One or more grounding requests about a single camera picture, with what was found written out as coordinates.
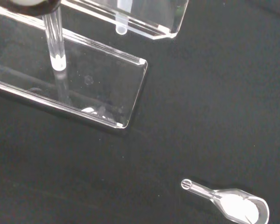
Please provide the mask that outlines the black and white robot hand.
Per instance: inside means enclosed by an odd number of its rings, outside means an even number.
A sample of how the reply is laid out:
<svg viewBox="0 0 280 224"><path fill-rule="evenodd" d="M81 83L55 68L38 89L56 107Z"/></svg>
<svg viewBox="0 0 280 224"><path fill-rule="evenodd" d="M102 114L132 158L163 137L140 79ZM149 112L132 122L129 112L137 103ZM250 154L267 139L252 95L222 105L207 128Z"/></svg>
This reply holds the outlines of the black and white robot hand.
<svg viewBox="0 0 280 224"><path fill-rule="evenodd" d="M40 16L50 14L60 6L60 0L9 0L10 7L19 14Z"/></svg>

